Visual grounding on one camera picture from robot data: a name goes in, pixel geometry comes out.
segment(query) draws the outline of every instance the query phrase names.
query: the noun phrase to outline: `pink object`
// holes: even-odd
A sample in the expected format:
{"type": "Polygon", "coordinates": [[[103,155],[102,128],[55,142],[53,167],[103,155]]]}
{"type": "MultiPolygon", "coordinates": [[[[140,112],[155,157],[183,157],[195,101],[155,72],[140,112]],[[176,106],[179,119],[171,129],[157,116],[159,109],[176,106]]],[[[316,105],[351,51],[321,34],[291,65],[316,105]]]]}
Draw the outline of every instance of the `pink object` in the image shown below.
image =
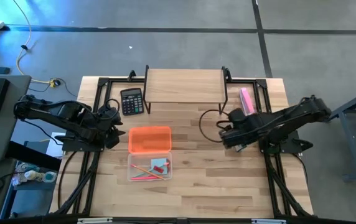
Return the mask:
{"type": "Polygon", "coordinates": [[[240,101],[241,101],[241,106],[243,107],[243,110],[246,115],[253,114],[254,107],[253,107],[253,102],[251,101],[251,97],[247,92],[246,88],[241,88],[239,92],[240,96],[240,101]]]}
{"type": "Polygon", "coordinates": [[[156,180],[157,177],[132,177],[131,180],[156,180]]]}

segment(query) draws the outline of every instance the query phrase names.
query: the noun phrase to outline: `wood grain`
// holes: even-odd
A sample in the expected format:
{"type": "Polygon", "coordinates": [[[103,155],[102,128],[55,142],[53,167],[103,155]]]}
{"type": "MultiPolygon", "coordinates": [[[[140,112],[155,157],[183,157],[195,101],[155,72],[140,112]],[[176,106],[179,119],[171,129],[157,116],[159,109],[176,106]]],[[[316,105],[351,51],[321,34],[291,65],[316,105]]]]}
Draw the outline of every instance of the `wood grain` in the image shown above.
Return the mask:
{"type": "Polygon", "coordinates": [[[222,70],[151,68],[145,100],[148,103],[223,103],[222,70]]]}
{"type": "MultiPolygon", "coordinates": [[[[78,100],[93,104],[99,77],[83,77],[78,100]]],[[[282,79],[267,79],[273,111],[288,106],[282,79]]],[[[141,87],[140,83],[114,83],[111,96],[120,101],[120,91],[141,87]]],[[[229,100],[226,112],[240,107],[238,90],[249,85],[228,84],[229,100]]],[[[127,180],[128,135],[120,137],[113,149],[102,152],[96,176],[91,216],[111,217],[213,217],[270,218],[273,216],[265,162],[257,143],[236,153],[221,144],[206,140],[199,131],[199,117],[215,104],[157,103],[151,114],[121,115],[124,125],[119,129],[150,125],[167,125],[172,129],[171,180],[130,182],[127,180]]],[[[225,115],[210,113],[204,117],[207,136],[218,139],[215,122],[225,115]]],[[[63,157],[62,167],[69,154],[63,157]]],[[[62,201],[77,184],[83,153],[70,161],[62,184],[62,201]]],[[[292,155],[282,155],[284,174],[289,190],[312,213],[311,201],[301,163],[292,155]]],[[[57,209],[57,184],[50,211],[57,209]]],[[[85,204],[86,191],[81,205],[85,204]]],[[[280,191],[279,207],[283,212],[280,191]]]]}

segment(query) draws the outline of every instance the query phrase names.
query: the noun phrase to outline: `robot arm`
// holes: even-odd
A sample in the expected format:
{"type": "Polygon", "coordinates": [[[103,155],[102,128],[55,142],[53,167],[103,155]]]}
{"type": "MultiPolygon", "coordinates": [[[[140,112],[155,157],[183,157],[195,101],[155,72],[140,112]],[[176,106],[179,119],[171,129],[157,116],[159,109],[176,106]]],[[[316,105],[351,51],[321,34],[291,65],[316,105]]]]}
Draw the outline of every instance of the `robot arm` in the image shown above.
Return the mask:
{"type": "Polygon", "coordinates": [[[91,107],[77,101],[53,103],[39,100],[33,95],[22,96],[15,104],[14,114],[18,119],[40,119],[66,129],[66,136],[56,136],[68,151],[101,151],[104,147],[112,148],[119,143],[120,135],[116,125],[122,125],[116,108],[108,103],[97,113],[91,107]]]}
{"type": "Polygon", "coordinates": [[[257,113],[245,116],[240,108],[229,113],[229,122],[219,132],[226,148],[239,144],[248,145],[262,140],[273,147],[287,139],[288,135],[306,123],[327,119],[331,110],[322,99],[315,96],[303,98],[296,106],[275,113],[257,113]]]}

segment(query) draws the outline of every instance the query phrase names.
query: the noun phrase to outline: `wooden shelf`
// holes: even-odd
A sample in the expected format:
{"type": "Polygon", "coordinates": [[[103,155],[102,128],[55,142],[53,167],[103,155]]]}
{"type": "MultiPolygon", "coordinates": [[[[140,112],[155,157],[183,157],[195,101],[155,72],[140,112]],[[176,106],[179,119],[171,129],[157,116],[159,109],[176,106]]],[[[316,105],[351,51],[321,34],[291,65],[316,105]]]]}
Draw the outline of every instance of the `wooden shelf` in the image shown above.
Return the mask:
{"type": "Polygon", "coordinates": [[[149,69],[147,103],[224,103],[221,69],[149,69]]]}

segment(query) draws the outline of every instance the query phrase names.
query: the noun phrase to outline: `power cord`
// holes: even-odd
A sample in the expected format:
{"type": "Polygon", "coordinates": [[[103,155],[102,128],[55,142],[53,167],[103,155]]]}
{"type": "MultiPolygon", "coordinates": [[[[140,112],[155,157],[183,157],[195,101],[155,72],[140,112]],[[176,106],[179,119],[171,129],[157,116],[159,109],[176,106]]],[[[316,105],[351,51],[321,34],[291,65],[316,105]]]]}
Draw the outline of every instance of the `power cord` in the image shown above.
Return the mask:
{"type": "Polygon", "coordinates": [[[99,118],[99,120],[104,121],[104,120],[113,119],[113,118],[118,114],[118,112],[120,111],[120,103],[119,103],[117,100],[113,99],[113,98],[112,98],[112,99],[109,99],[109,100],[107,100],[107,101],[105,102],[105,107],[106,107],[108,110],[111,110],[111,108],[110,108],[110,106],[109,106],[109,102],[110,102],[110,101],[114,101],[114,102],[117,103],[117,110],[116,110],[116,112],[114,113],[113,116],[110,116],[110,118],[99,118]]]}
{"type": "Polygon", "coordinates": [[[10,174],[6,174],[6,175],[3,175],[2,177],[0,177],[0,179],[4,178],[4,177],[7,177],[9,175],[15,175],[15,174],[23,174],[27,171],[30,171],[30,170],[34,170],[35,168],[38,168],[39,166],[36,166],[36,167],[31,167],[30,169],[26,170],[26,171],[22,171],[22,172],[13,172],[13,173],[10,173],[10,174]]]}
{"type": "Polygon", "coordinates": [[[295,158],[297,158],[301,164],[302,164],[302,168],[304,168],[304,174],[305,174],[305,181],[307,182],[308,184],[308,173],[307,173],[307,168],[305,167],[305,163],[304,161],[302,161],[302,159],[295,153],[292,154],[295,158]]]}
{"type": "Polygon", "coordinates": [[[65,175],[65,171],[67,168],[67,164],[70,162],[70,160],[73,158],[73,156],[76,154],[77,151],[73,152],[66,160],[66,163],[62,169],[62,173],[60,173],[60,179],[59,179],[59,186],[58,186],[58,209],[60,209],[60,195],[62,191],[62,180],[63,176],[65,175]]]}
{"type": "MultiPolygon", "coordinates": [[[[19,66],[19,62],[21,61],[21,58],[22,58],[22,53],[23,53],[23,50],[25,51],[28,51],[29,48],[27,47],[27,44],[29,44],[30,40],[31,40],[31,35],[32,35],[32,29],[31,29],[31,25],[30,25],[30,22],[29,22],[29,19],[27,18],[26,14],[24,13],[24,11],[22,10],[22,8],[20,7],[20,5],[18,5],[18,3],[16,2],[16,0],[13,0],[15,5],[19,8],[19,10],[22,12],[24,18],[26,19],[26,22],[27,22],[27,25],[29,26],[29,37],[27,38],[25,44],[22,44],[21,45],[21,51],[19,52],[19,55],[17,56],[16,58],[16,68],[18,69],[18,71],[21,73],[21,75],[25,75],[24,72],[21,70],[20,66],[19,66]]],[[[33,89],[30,89],[32,91],[37,91],[37,92],[45,92],[48,90],[49,86],[51,87],[54,87],[53,85],[55,84],[55,80],[60,80],[62,82],[64,82],[65,84],[65,88],[66,90],[72,95],[72,96],[75,96],[77,97],[77,95],[74,95],[68,88],[67,88],[67,84],[65,82],[65,80],[61,79],[61,78],[51,78],[49,81],[42,81],[42,80],[35,80],[35,79],[32,79],[31,82],[32,83],[42,83],[42,84],[48,84],[47,88],[44,89],[44,90],[33,90],[33,89]]]]}
{"type": "Polygon", "coordinates": [[[33,126],[39,128],[46,136],[48,136],[50,139],[52,139],[52,140],[55,142],[56,145],[58,145],[58,146],[63,146],[63,144],[59,144],[59,143],[56,141],[56,139],[54,139],[54,138],[53,138],[52,136],[50,136],[47,132],[45,132],[40,126],[38,126],[38,125],[36,125],[36,124],[33,124],[33,123],[31,123],[31,122],[28,122],[28,121],[26,121],[26,120],[22,120],[22,121],[25,122],[25,123],[27,123],[27,124],[31,124],[31,125],[33,125],[33,126]]]}
{"type": "MultiPolygon", "coordinates": [[[[202,119],[203,119],[204,115],[206,115],[208,112],[211,112],[211,111],[218,111],[218,112],[219,112],[219,110],[208,110],[208,111],[204,112],[204,113],[200,116],[200,118],[199,118],[199,129],[200,129],[200,133],[202,133],[202,135],[203,135],[207,140],[209,140],[209,141],[212,141],[212,142],[215,142],[215,143],[221,143],[222,140],[221,140],[221,141],[218,141],[218,140],[210,139],[209,137],[207,137],[207,136],[204,134],[203,129],[202,129],[202,119]]],[[[218,122],[216,123],[217,127],[222,128],[221,126],[219,126],[219,124],[220,124],[220,123],[218,123],[218,122]]]]}
{"type": "Polygon", "coordinates": [[[29,90],[43,93],[43,92],[47,91],[49,87],[55,88],[55,87],[57,87],[57,86],[60,86],[60,85],[62,84],[62,82],[63,82],[63,84],[65,84],[66,91],[67,91],[70,95],[72,95],[72,96],[74,96],[74,97],[77,97],[77,95],[73,94],[73,93],[67,88],[67,83],[66,83],[66,81],[63,80],[62,78],[57,78],[57,77],[56,77],[56,78],[50,78],[49,81],[48,81],[48,83],[36,83],[36,82],[33,82],[33,83],[36,83],[36,84],[47,84],[47,87],[46,87],[44,90],[34,90],[34,89],[31,89],[31,88],[29,88],[29,90]]]}

